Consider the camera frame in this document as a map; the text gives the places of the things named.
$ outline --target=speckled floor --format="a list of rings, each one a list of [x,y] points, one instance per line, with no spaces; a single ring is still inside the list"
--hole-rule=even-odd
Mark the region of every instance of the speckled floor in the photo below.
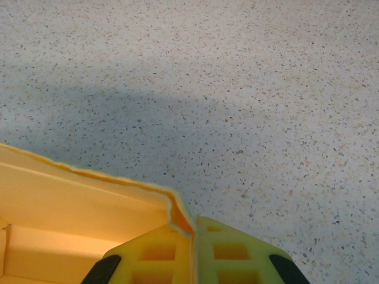
[[[1,1],[1,142],[378,283],[379,1],[228,2]]]

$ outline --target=yellow plastic object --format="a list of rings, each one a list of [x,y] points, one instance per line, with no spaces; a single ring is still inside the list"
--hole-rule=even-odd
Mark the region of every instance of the yellow plastic object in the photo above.
[[[169,188],[2,144],[0,181],[0,284],[308,283],[285,252],[193,216]]]

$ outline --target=terrazzo floor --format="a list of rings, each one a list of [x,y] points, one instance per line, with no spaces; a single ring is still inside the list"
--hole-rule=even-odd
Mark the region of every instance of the terrazzo floor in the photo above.
[[[1,142],[379,283],[379,1],[0,5]]]

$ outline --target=floor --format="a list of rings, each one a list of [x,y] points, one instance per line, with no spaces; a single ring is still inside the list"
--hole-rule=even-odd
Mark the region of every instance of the floor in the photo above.
[[[378,282],[379,1],[48,2],[0,3],[1,142]]]

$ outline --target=black rubber pad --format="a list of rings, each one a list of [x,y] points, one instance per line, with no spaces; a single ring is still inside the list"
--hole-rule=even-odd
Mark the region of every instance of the black rubber pad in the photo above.
[[[99,260],[88,272],[81,284],[108,284],[120,261],[121,256],[116,254]]]
[[[284,284],[310,284],[300,269],[291,260],[277,254],[272,254],[269,258]]]

